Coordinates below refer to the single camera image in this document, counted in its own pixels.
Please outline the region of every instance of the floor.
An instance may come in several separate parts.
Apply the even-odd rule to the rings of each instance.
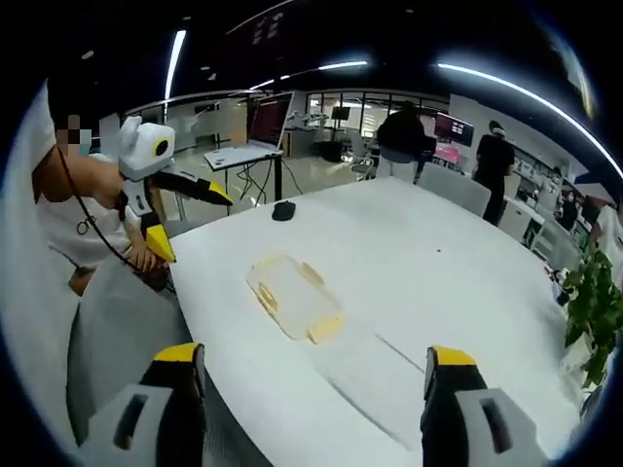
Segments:
[[[178,153],[175,160],[182,169],[205,180],[216,182],[225,188],[225,170],[212,171],[202,156],[205,151],[206,149],[202,148],[185,150]],[[295,197],[300,193],[299,189],[302,193],[310,193],[357,181],[357,174],[350,170],[349,164],[346,162],[327,162],[317,156],[286,157],[283,158],[283,162],[283,198]],[[244,176],[243,167],[234,167],[228,170],[227,191],[234,198],[230,215],[251,209],[256,204],[262,205],[275,200],[275,170],[271,163],[269,161],[258,162],[249,168],[249,174],[257,186],[251,185],[242,196],[245,187],[244,179],[240,178]],[[265,187],[265,194],[261,194],[260,187]],[[163,204],[168,220],[180,219],[174,194],[163,192]],[[224,206],[195,199],[183,199],[182,204],[187,221],[212,222],[228,215],[227,208]]]

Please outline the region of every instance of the computer mouse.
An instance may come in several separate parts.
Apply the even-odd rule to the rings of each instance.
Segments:
[[[278,202],[275,205],[275,209],[273,209],[273,220],[274,221],[289,221],[294,216],[294,211],[296,209],[296,204],[290,201],[282,201]]]

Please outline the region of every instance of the hand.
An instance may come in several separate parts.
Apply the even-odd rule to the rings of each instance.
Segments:
[[[93,168],[93,198],[102,206],[113,209],[124,187],[119,166],[112,162],[99,162]]]
[[[144,245],[132,245],[125,255],[126,259],[143,273],[151,272],[160,266],[158,256]]]

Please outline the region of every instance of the green leaves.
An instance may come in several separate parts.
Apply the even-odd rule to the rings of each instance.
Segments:
[[[611,270],[602,251],[588,248],[578,270],[570,272],[563,284],[568,293],[577,292],[568,304],[565,346],[583,333],[592,338],[592,354],[583,367],[587,372],[584,387],[602,382],[605,360],[615,346],[617,330],[623,328],[623,295],[612,284]]]

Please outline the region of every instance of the black ceiling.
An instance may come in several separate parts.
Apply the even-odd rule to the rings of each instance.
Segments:
[[[535,127],[573,154],[579,152],[578,158],[588,168],[604,168],[603,158],[540,104],[512,92],[500,98],[495,87],[448,79],[432,66],[441,57],[458,57],[467,63],[482,62],[492,74],[523,83],[559,104],[618,154],[610,102],[603,105],[596,120],[588,121],[580,94],[568,82],[563,61],[542,29],[544,24],[556,25],[557,31],[567,35],[589,64],[594,84],[604,96],[606,90],[610,92],[603,79],[607,70],[588,53],[582,39],[588,26],[581,18],[558,18],[557,11],[548,10],[547,5],[527,10],[525,4],[498,1],[454,5],[294,0],[237,28],[275,2],[178,0],[167,3],[165,9],[154,3],[142,8],[133,2],[105,3],[72,11],[58,25],[59,53],[50,80],[54,106],[62,112],[79,112],[92,122],[162,100],[173,37],[175,31],[185,29],[188,33],[171,96],[244,89],[323,63],[363,58],[371,63],[365,70],[310,72],[283,85],[301,90],[365,87],[446,95],[460,92]],[[592,14],[583,11],[582,17]],[[258,27],[261,21],[264,26]],[[269,26],[275,21],[277,34],[268,39]],[[259,29],[262,40],[254,44]],[[598,38],[600,31],[591,31],[591,39]],[[81,59],[89,50],[93,56]],[[209,66],[209,71],[202,71],[202,66]],[[212,73],[216,79],[208,81]]]

